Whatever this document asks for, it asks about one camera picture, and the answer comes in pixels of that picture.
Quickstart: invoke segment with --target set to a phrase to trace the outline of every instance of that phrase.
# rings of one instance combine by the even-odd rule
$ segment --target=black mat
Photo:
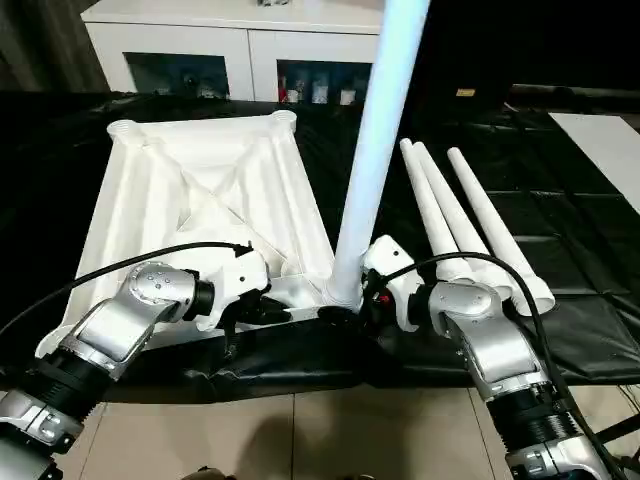
[[[4,253],[0,323],[71,279],[91,221],[111,141],[106,126],[267,114],[277,105],[180,98],[1,94]],[[296,106],[296,139],[335,246],[360,112]],[[406,121],[460,194],[446,159],[459,146],[534,269],[558,300],[544,316],[558,363],[574,384],[640,383],[640,217],[546,115]],[[404,164],[396,152],[375,235],[415,258],[430,255]],[[0,338],[4,383],[57,326],[66,298]],[[467,386],[448,341],[428,328],[385,329],[377,344],[320,321],[243,334],[239,358],[221,364],[222,339],[144,353],[110,393],[137,402],[204,402],[339,388]]]

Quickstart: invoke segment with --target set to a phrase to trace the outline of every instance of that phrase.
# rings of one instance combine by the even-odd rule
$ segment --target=white plastic part
[[[333,251],[293,137],[295,126],[295,114],[287,111],[109,125],[113,148],[77,275],[179,243],[251,242],[268,264],[268,296],[291,305],[294,320],[312,318],[331,274]],[[266,171],[268,178],[262,175]],[[275,194],[268,182],[280,186]],[[234,258],[232,250],[206,248],[162,260],[207,278]],[[74,325],[112,296],[128,270],[74,290],[58,328]],[[212,330],[215,323],[215,318],[197,317],[159,324],[147,348],[221,335]],[[239,330],[253,328],[262,327],[238,325]],[[52,351],[60,331],[47,335],[36,355]]]
[[[207,280],[213,282],[216,293],[209,320],[196,323],[198,329],[202,331],[211,331],[216,328],[224,309],[239,300],[240,295],[254,289],[264,290],[269,284],[267,266],[262,256],[256,251],[225,263]]]
[[[407,138],[400,141],[400,150],[407,166],[409,180],[413,193],[418,202],[418,209],[422,223],[429,237],[429,244],[434,255],[458,252],[458,246],[453,239],[447,222],[440,211],[436,197],[431,191],[427,177],[422,171],[416,151]],[[473,282],[473,274],[469,263],[463,258],[452,258],[438,262],[436,277],[445,282],[462,281]]]
[[[440,210],[447,221],[458,248],[464,252],[489,254],[489,250],[484,245],[482,238],[476,232],[475,227],[467,217],[462,205],[460,205],[427,148],[422,142],[418,142],[413,145],[413,150],[418,157],[422,171],[426,175],[426,179],[438,201]],[[467,261],[473,270],[476,282],[484,283],[493,288],[503,301],[511,297],[513,291],[511,280],[504,270],[493,263],[477,258],[469,258]]]
[[[447,155],[494,253],[523,277],[535,299],[538,311],[540,313],[548,312],[555,305],[555,298],[548,285],[533,272],[531,265],[511,236],[509,229],[500,218],[500,214],[491,203],[471,167],[462,156],[460,149],[450,148]],[[519,288],[514,289],[511,298],[520,315],[531,316],[531,310]]]
[[[362,256],[371,242],[429,4],[429,0],[386,1],[336,260],[323,291],[328,303],[356,310],[362,302]]]
[[[367,250],[363,261],[365,272],[373,269],[380,275],[389,275],[411,264],[413,259],[389,235],[378,238]],[[418,329],[417,325],[409,322],[409,297],[423,284],[415,270],[387,283],[396,305],[396,321],[405,332],[415,332]]]

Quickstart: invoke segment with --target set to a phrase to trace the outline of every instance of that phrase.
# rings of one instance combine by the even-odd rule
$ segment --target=tile floor
[[[594,429],[633,412],[615,387],[574,393]],[[609,446],[630,455],[638,445],[634,434]],[[358,387],[215,405],[101,405],[58,462],[69,480],[178,480],[203,465],[238,480],[511,479],[503,456],[475,390]]]

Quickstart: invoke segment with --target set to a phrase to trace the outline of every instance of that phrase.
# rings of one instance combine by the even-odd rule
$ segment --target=white cylindrical leg
[[[549,290],[545,281],[537,277],[533,272],[531,265],[529,265],[522,250],[520,250],[520,247],[511,236],[509,229],[500,218],[498,211],[491,203],[489,196],[480,185],[460,150],[451,148],[447,155],[494,253],[522,275],[536,301],[538,311],[540,313],[548,312],[555,305],[555,298],[551,290]],[[529,306],[519,288],[514,290],[512,299],[518,313],[527,316],[531,315]]]
[[[409,89],[429,0],[387,0],[373,65],[327,303],[358,309],[362,256],[369,248],[389,160]]]
[[[427,177],[422,171],[420,161],[416,155],[411,141],[407,138],[400,141],[400,150],[407,166],[409,180],[413,187],[413,193],[418,202],[418,209],[422,217],[422,223],[429,237],[429,244],[434,255],[457,252],[458,246],[453,239],[447,222],[442,216],[436,197],[431,191]],[[445,282],[465,281],[473,282],[471,267],[462,258],[453,258],[438,262],[436,277]]]
[[[427,148],[422,142],[418,142],[413,146],[413,149],[458,248],[464,252],[488,254],[489,250],[438,169],[436,162],[431,158]],[[498,292],[501,300],[506,300],[511,296],[511,281],[500,267],[477,258],[469,258],[468,262],[477,282],[493,288]]]

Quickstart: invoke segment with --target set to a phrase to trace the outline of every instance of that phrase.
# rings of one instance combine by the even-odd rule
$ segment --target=black cable
[[[560,370],[557,365],[553,361],[551,348],[549,346],[549,339],[547,338],[547,334],[544,330],[544,326],[542,324],[542,318],[540,317],[540,312],[538,312],[538,307],[536,306],[535,299],[531,294],[531,290],[525,283],[524,279],[520,276],[520,274],[508,263],[500,260],[499,258],[492,257],[491,255],[486,255],[484,253],[478,252],[454,252],[454,253],[445,253],[442,255],[436,255],[434,257],[428,258],[426,260],[422,260],[420,262],[414,263],[413,265],[408,265],[400,270],[386,275],[380,279],[377,285],[377,291],[379,292],[388,282],[391,280],[401,277],[402,275],[411,272],[412,270],[417,270],[419,268],[425,267],[427,265],[431,265],[436,262],[441,262],[443,260],[450,260],[452,258],[477,258],[479,260],[485,260],[487,262],[493,263],[494,265],[499,266],[503,270],[505,270],[518,284],[518,287],[522,290],[524,297],[527,301],[527,305],[531,310],[531,318],[533,320],[533,324],[536,330],[537,342],[539,343],[539,347],[542,349],[542,355],[544,358],[544,362],[547,366],[547,373],[549,374],[549,379],[551,383],[558,390],[560,395],[564,397],[569,404],[569,408],[573,415],[574,420],[583,431],[585,436],[589,439],[589,441],[593,444],[596,452],[600,456],[600,459],[608,468],[609,472],[613,475],[616,480],[627,480],[626,475],[622,472],[618,464],[615,462],[615,459],[611,456],[605,446],[600,442],[596,434],[593,432],[586,419],[582,415],[580,411],[580,407],[575,401],[571,390],[569,390],[569,386],[567,382],[562,377]],[[518,324],[521,329],[524,329],[522,324]]]
[[[627,393],[629,395],[631,395],[631,398],[633,399],[633,402],[635,403],[636,407],[638,408],[638,413],[640,413],[640,402],[638,401],[638,397],[636,397],[636,394],[633,391],[633,387],[634,385],[623,385],[622,388],[624,388]]]
[[[634,400],[630,394],[630,392],[626,389],[624,389],[621,385],[616,385],[618,387],[618,390],[620,391],[620,393],[622,393],[622,395],[625,396],[625,398],[627,399],[627,403],[629,403],[629,406],[636,411],[636,413],[640,413],[640,406],[638,406],[638,402],[636,400]]]
[[[116,270],[120,270],[124,267],[129,267],[131,265],[135,265],[136,263],[144,262],[146,260],[150,260],[155,257],[159,257],[161,255],[166,255],[167,253],[179,252],[181,250],[191,250],[193,248],[231,248],[236,252],[236,255],[243,255],[252,250],[251,246],[245,245],[237,245],[234,243],[227,242],[193,242],[193,243],[183,243],[181,245],[174,245],[172,247],[161,248],[160,250],[154,250],[153,252],[145,253],[143,255],[138,255],[137,257],[131,257],[126,260],[122,260],[120,262],[114,263],[112,265],[108,265],[106,267],[100,268],[94,272],[87,273],[81,277],[76,278],[72,282],[67,283],[66,285],[60,287],[58,290],[51,292],[49,295],[41,298],[36,303],[32,304],[28,308],[24,309],[18,315],[9,320],[2,328],[0,328],[0,336],[5,333],[13,324],[21,320],[22,318],[29,315],[32,311],[38,308],[40,305],[47,303],[50,300],[53,300],[59,295],[63,293],[70,292],[76,287],[83,285],[91,280],[94,280],[102,275],[106,275],[107,273],[114,272]]]

